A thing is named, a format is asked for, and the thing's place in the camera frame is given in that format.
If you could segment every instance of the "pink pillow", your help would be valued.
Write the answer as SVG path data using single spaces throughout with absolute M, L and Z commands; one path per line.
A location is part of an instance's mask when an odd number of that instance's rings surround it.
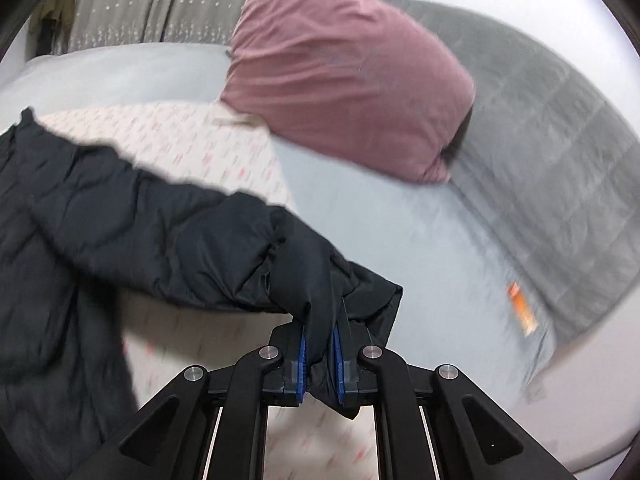
M 378 0 L 247 0 L 221 99 L 279 136 L 411 182 L 471 108 L 471 76 L 432 33 Z

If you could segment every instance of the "black puffer jacket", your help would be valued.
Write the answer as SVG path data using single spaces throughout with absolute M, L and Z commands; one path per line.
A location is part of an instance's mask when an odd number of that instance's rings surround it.
M 306 323 L 309 390 L 344 301 L 386 342 L 401 288 L 256 197 L 168 184 L 105 146 L 34 122 L 0 137 L 0 426 L 40 479 L 62 479 L 135 410 L 115 287 L 181 306 Z

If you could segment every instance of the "gray quilt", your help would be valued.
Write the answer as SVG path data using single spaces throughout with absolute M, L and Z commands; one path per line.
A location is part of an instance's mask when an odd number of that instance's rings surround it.
M 491 18 L 385 0 L 435 32 L 478 86 L 455 184 L 536 285 L 561 342 L 640 270 L 640 142 L 577 70 Z

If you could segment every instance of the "white patterned sheet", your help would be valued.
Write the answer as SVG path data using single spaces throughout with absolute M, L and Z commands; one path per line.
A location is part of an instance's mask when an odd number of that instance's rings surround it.
M 295 211 L 266 126 L 220 102 L 85 108 L 38 118 L 75 142 L 107 143 L 135 165 L 171 182 L 238 189 Z M 289 316 L 180 309 L 129 290 L 121 293 L 123 348 L 139 405 L 181 370 L 235 364 L 265 345 Z M 266 480 L 374 480 L 373 414 L 344 419 L 311 396 L 300 408 L 271 408 Z

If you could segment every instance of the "orange packet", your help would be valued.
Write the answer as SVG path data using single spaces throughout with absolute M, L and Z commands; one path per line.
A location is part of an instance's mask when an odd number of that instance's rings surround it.
M 524 335 L 528 336 L 533 334 L 538 328 L 539 323 L 529 307 L 524 292 L 520 290 L 520 285 L 518 285 L 517 282 L 511 283 L 511 286 L 507 289 L 507 294 L 513 305 L 513 311 L 520 321 Z

